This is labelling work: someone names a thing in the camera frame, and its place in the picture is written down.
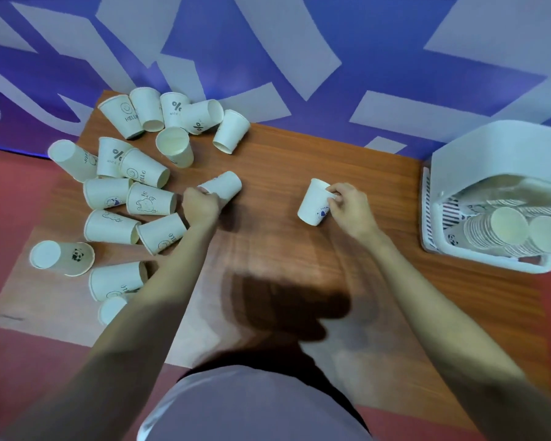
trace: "abstract wall mural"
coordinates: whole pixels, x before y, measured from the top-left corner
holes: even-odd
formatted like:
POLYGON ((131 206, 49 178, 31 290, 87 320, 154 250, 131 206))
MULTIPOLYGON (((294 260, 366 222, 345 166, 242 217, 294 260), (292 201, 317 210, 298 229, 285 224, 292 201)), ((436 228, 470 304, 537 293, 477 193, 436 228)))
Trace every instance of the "abstract wall mural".
POLYGON ((102 90, 426 159, 551 126, 551 0, 0 0, 0 148, 77 139, 102 90))

